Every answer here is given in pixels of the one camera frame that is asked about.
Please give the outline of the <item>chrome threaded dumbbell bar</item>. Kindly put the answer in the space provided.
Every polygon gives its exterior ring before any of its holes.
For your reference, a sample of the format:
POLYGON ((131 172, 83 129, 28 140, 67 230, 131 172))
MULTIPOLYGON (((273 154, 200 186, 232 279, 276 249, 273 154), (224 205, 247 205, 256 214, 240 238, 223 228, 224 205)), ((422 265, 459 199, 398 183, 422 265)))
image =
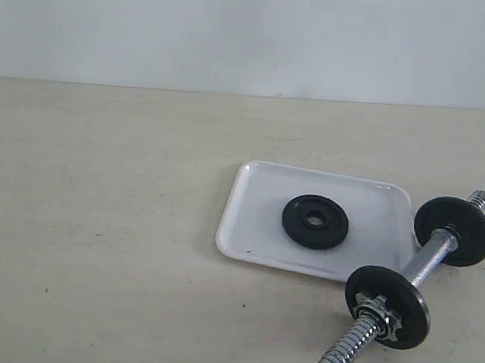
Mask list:
MULTIPOLYGON (((485 190, 475 190, 466 201, 485 215, 485 190)), ((420 250, 398 273, 419 290, 431 273, 444 264, 446 255, 457 249, 457 244, 457 238, 452 231, 444 228, 434 230, 431 239, 424 246, 420 245, 420 250)), ((371 318, 353 318, 353 324, 328 348, 318 363, 354 363, 373 341, 378 342, 377 327, 378 324, 371 318)))

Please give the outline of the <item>white rectangular plastic tray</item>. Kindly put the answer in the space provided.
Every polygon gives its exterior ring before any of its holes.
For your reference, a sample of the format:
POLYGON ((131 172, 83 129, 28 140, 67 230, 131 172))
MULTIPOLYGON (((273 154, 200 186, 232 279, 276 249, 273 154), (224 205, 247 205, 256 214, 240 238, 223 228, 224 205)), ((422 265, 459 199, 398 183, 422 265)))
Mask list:
POLYGON ((251 160, 240 166, 217 234, 232 259, 344 282, 365 265, 403 270, 416 252, 410 196, 399 186, 251 160), (331 249, 301 246, 284 231, 286 204, 303 194, 335 201, 348 217, 348 234, 331 249))

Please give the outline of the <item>chrome star collar nut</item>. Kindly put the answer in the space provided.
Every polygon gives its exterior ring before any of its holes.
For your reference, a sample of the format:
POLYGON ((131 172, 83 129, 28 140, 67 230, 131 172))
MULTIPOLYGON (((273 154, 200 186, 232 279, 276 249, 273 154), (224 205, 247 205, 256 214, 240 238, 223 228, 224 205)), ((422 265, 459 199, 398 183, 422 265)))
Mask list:
POLYGON ((373 295, 366 292, 355 295, 356 307, 353 308, 355 319, 368 317, 377 324, 379 340, 397 342, 397 331, 403 327, 403 318, 396 310, 390 309, 387 305, 387 298, 384 295, 373 295))

